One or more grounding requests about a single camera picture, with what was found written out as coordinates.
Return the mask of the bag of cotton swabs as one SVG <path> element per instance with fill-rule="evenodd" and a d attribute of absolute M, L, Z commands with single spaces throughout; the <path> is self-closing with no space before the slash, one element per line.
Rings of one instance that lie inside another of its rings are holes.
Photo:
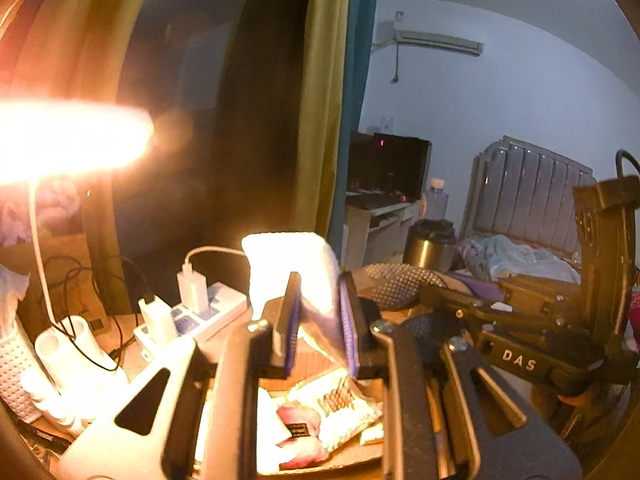
<path fill-rule="evenodd" d="M 296 384 L 289 401 L 314 408 L 321 416 L 319 439 L 333 452 L 382 416 L 382 404 L 364 396 L 343 367 L 333 367 Z"/>

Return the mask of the pink fuzzy sock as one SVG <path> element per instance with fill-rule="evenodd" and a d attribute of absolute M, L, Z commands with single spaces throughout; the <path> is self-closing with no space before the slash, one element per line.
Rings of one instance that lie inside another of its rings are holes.
<path fill-rule="evenodd" d="M 327 460 L 330 453 L 319 439 L 321 416 L 297 401 L 286 402 L 277 409 L 291 437 L 279 444 L 282 450 L 281 470 L 306 468 Z"/>

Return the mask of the grey dotted sock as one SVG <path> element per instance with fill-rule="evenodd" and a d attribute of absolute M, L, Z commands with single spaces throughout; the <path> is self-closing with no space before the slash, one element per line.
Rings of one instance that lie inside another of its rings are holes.
<path fill-rule="evenodd" d="M 363 268 L 358 295 L 372 300 L 382 311 L 397 311 L 418 300 L 425 286 L 446 288 L 436 272 L 407 263 L 373 263 Z"/>

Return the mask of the white towel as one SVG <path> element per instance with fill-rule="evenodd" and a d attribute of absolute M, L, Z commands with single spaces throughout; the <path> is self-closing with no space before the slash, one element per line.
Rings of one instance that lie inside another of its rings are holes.
<path fill-rule="evenodd" d="M 253 318 L 261 318 L 267 302 L 284 295 L 290 275 L 297 273 L 302 280 L 303 336 L 312 348 L 345 363 L 340 266 L 326 240 L 313 232 L 267 232 L 247 235 L 241 246 L 250 265 Z"/>

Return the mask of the blue bed blanket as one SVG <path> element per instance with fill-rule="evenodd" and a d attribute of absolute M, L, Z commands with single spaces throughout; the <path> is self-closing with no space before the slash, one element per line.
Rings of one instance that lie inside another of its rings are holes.
<path fill-rule="evenodd" d="M 552 252 L 527 244 L 516 244 L 502 234 L 465 237 L 458 252 L 474 278 L 484 281 L 527 275 L 580 283 L 579 273 Z"/>

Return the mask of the brown cardboard box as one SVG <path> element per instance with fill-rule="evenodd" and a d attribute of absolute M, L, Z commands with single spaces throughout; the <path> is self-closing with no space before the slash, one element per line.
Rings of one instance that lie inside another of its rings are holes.
<path fill-rule="evenodd" d="M 334 472 L 382 457 L 381 395 L 349 376 L 303 330 L 286 379 L 262 379 L 257 471 L 265 477 Z"/>

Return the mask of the grey padded headboard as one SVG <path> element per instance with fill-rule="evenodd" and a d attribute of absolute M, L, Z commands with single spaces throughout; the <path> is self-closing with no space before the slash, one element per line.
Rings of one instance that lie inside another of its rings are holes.
<path fill-rule="evenodd" d="M 460 237 L 504 235 L 570 257 L 580 252 L 573 188 L 595 183 L 580 162 L 504 136 L 473 160 Z"/>

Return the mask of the steel travel tumbler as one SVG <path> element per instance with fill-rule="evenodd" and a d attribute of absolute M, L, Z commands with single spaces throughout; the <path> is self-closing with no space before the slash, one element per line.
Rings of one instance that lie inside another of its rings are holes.
<path fill-rule="evenodd" d="M 454 260 L 456 245 L 456 231 L 450 221 L 421 219 L 409 229 L 402 262 L 446 272 Z"/>

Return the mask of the clear water bottle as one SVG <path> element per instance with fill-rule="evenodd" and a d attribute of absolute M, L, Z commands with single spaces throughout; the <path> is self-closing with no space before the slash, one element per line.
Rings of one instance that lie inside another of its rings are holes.
<path fill-rule="evenodd" d="M 448 206 L 448 194 L 445 192 L 445 181 L 442 179 L 431 178 L 430 188 L 426 193 L 426 211 L 425 218 L 427 220 L 444 220 Z"/>

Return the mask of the white woven basket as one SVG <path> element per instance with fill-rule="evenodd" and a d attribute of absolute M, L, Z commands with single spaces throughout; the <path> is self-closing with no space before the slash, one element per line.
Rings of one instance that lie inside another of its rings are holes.
<path fill-rule="evenodd" d="M 8 336 L 1 338 L 0 380 L 1 399 L 23 422 L 34 422 L 41 412 L 21 385 L 21 374 L 31 367 L 38 367 L 32 345 L 18 326 Z"/>

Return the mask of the black monitor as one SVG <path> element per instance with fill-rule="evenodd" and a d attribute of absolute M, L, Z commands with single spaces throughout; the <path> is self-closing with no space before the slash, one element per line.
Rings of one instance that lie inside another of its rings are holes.
<path fill-rule="evenodd" d="M 432 144 L 414 136 L 354 133 L 349 144 L 347 189 L 421 197 Z"/>

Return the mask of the yellow curtain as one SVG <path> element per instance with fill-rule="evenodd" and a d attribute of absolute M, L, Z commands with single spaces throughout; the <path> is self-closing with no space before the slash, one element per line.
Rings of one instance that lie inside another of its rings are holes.
<path fill-rule="evenodd" d="M 309 0 L 304 33 L 292 225 L 329 232 L 343 107 L 348 0 Z"/>

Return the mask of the teal curtain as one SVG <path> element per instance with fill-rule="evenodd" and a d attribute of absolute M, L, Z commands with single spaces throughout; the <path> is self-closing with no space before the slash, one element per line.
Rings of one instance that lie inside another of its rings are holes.
<path fill-rule="evenodd" d="M 350 137 L 358 130 L 369 71 L 376 0 L 348 0 L 340 136 L 329 232 L 326 240 L 341 259 L 344 240 Z"/>

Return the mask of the white desk lamp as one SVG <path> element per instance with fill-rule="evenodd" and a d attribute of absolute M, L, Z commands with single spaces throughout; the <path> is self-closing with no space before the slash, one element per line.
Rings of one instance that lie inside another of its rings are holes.
<path fill-rule="evenodd" d="M 37 190 L 81 184 L 143 156 L 154 132 L 148 112 L 60 99 L 1 102 L 1 183 L 24 184 L 40 287 L 29 294 L 43 321 L 55 322 L 38 233 Z"/>

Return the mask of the wall air conditioner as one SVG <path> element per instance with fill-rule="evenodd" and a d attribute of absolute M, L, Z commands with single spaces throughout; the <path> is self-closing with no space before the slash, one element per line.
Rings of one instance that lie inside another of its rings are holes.
<path fill-rule="evenodd" d="M 373 51 L 381 50 L 392 44 L 398 46 L 413 46 L 458 52 L 466 55 L 481 56 L 484 44 L 466 38 L 435 34 L 434 32 L 418 32 L 417 30 L 394 29 L 394 36 L 384 41 L 372 44 Z"/>

